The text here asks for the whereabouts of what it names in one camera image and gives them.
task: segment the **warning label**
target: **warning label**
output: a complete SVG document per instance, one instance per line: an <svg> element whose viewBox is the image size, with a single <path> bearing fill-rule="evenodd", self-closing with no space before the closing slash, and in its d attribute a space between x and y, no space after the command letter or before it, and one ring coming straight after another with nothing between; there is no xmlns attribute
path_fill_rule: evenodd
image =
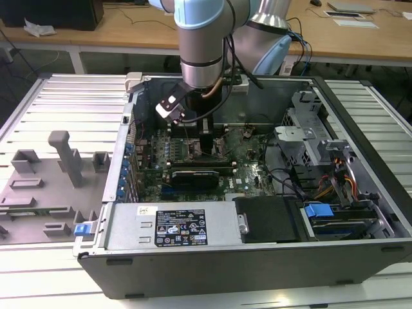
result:
<svg viewBox="0 0 412 309"><path fill-rule="evenodd" d="M157 247L207 245L205 210L157 211L155 231Z"/></svg>

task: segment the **floor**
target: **floor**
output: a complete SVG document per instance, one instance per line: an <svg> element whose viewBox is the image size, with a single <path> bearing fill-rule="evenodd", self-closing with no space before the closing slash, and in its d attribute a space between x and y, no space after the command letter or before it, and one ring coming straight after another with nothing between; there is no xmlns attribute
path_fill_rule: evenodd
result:
<svg viewBox="0 0 412 309"><path fill-rule="evenodd" d="M37 73L74 73L68 53L60 51L22 50L29 64ZM82 59L89 73L94 74L123 74L124 62L121 54L112 53L83 53ZM131 71L162 72L164 71L165 56L157 55L130 55L129 65ZM348 79L344 76L346 65L322 63L311 65L305 75L321 76L324 79ZM173 61L169 68L178 70L178 61ZM298 64L292 74L300 75L303 64ZM393 105L397 106L402 101L399 112L412 122L412 69L372 67L367 71L365 66L359 66L350 79L370 81L383 96ZM6 65L0 63L0 126L10 116L18 102L36 80L28 65L16 53L13 63Z"/></svg>

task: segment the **blue cable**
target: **blue cable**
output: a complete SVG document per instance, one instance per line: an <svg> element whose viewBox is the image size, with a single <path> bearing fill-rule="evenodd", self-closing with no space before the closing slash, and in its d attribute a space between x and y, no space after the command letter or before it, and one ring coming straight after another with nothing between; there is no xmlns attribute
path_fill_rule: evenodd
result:
<svg viewBox="0 0 412 309"><path fill-rule="evenodd" d="M306 71L306 69L308 68L308 65L309 65L309 48L308 48L308 45L306 44L305 41L303 41L303 45L304 45L304 47L306 48L307 55L306 55L306 63L305 63L305 65L304 65L304 67L303 67L303 71L302 71L301 76L303 76L303 74L305 73L305 71Z"/></svg>
<svg viewBox="0 0 412 309"><path fill-rule="evenodd" d="M302 45L303 45L304 48L306 49L306 63L304 64L303 71L302 71L302 74L301 74L301 76L303 76L303 74L305 73L305 71L306 71L306 69L307 69L307 67L308 67L308 65L309 65L309 49L308 49L308 45L307 45L306 41L303 40L303 38L302 38L301 35L293 32L293 31L291 31L291 30L289 30L289 32L290 32L291 34L293 34L299 41L301 41Z"/></svg>

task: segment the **robotic arm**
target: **robotic arm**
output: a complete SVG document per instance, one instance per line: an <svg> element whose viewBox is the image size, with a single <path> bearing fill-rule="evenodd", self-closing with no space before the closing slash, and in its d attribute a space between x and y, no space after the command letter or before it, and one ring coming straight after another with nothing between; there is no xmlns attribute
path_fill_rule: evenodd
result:
<svg viewBox="0 0 412 309"><path fill-rule="evenodd" d="M223 40L243 26L258 9L259 0L150 0L169 13L179 31L183 80L207 89L221 76Z"/></svg>
<svg viewBox="0 0 412 309"><path fill-rule="evenodd" d="M157 112L175 124L196 122L201 149L210 154L213 112L228 99L234 82L222 95L224 59L245 63L255 74L274 74L289 49L285 16L290 0L149 0L169 13L179 31L183 82L175 85L156 106ZM197 117L186 119L185 105Z"/></svg>

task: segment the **circuit board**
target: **circuit board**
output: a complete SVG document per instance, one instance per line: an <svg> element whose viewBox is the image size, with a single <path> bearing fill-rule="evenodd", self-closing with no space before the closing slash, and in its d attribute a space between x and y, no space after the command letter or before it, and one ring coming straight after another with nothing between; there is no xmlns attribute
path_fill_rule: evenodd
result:
<svg viewBox="0 0 412 309"><path fill-rule="evenodd" d="M261 152L265 135L252 135L244 127L228 130L214 139L211 154L200 151L195 138L171 138L166 131L157 131L150 142L137 142L139 202L158 201L223 201L237 196L275 195L273 185L261 165ZM212 189L185 191L171 185L171 163L207 162L232 164L222 167L229 173L220 173L218 184Z"/></svg>

